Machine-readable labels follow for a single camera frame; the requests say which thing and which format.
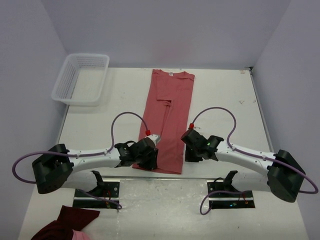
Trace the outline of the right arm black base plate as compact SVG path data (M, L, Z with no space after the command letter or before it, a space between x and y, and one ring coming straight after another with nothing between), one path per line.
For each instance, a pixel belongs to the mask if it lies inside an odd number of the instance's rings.
M222 179L218 181L207 181L208 193L225 190ZM252 191L242 194L215 193L208 198L209 207L214 209L254 209L255 202Z

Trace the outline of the salmon red t-shirt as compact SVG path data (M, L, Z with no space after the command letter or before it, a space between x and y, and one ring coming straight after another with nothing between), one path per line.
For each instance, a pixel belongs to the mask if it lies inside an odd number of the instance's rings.
M184 143L195 75L153 69L143 119L152 134L160 135L157 168L163 174L182 173Z

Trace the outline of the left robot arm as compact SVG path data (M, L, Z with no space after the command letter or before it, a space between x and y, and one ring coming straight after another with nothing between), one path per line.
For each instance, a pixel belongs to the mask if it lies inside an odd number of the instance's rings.
M68 150L64 144L42 152L32 163L35 184L39 194L52 193L60 188L80 189L97 197L104 184L98 168L130 167L157 168L157 144L161 137L146 136L132 145L117 143L111 150Z

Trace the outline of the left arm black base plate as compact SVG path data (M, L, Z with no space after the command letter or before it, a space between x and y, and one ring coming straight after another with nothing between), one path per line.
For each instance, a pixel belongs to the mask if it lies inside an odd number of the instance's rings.
M120 180L103 180L103 186L97 186L89 192L91 197L79 189L75 190L72 207L78 209L120 210Z

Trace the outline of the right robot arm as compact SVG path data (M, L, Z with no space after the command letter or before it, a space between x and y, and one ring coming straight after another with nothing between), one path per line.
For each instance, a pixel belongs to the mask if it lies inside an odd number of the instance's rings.
M305 171L285 150L277 153L240 149L219 136L205 138L189 128L181 137L186 145L185 160L215 160L232 163L250 172L232 170L224 179L223 191L233 197L239 192L271 192L277 198L293 203L303 183Z

